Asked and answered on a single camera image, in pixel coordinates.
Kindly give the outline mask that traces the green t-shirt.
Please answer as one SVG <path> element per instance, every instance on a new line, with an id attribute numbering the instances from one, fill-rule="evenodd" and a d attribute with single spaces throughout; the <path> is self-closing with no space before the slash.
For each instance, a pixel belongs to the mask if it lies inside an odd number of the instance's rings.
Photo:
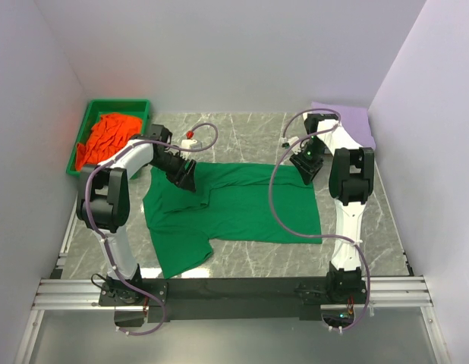
<path id="1" fill-rule="evenodd" d="M 214 239 L 322 242 L 314 188 L 293 166 L 200 162 L 195 193 L 177 188 L 157 168 L 150 175 L 143 207 L 165 278 L 204 263 Z"/>

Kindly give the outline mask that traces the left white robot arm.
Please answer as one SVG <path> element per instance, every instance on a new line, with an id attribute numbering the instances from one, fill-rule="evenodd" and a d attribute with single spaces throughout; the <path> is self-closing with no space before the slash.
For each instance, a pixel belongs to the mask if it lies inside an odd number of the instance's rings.
<path id="1" fill-rule="evenodd" d="M 189 155 L 199 142 L 193 131 L 187 132 L 180 146 L 173 146 L 171 138 L 172 133 L 166 127 L 155 124 L 149 135 L 133 136 L 112 157 L 96 165 L 84 165 L 80 172 L 76 213 L 93 231 L 107 261 L 102 294 L 125 305 L 142 301 L 160 305 L 166 292 L 165 288 L 154 291 L 144 284 L 128 242 L 129 180 L 143 166 L 152 165 L 177 188 L 196 190 L 196 162 Z"/>

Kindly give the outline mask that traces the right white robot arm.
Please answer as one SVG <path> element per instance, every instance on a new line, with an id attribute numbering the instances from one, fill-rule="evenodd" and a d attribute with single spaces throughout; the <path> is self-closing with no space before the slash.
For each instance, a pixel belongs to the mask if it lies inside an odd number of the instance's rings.
<path id="1" fill-rule="evenodd" d="M 332 155 L 329 194 L 335 202 L 336 237 L 324 291 L 330 303 L 344 303 L 367 292 L 357 247 L 364 210 L 373 192 L 374 151 L 350 136 L 335 111 L 309 109 L 300 116 L 310 138 L 296 143 L 298 151 L 290 162 L 304 184 L 310 184 L 322 168 L 324 152 Z"/>

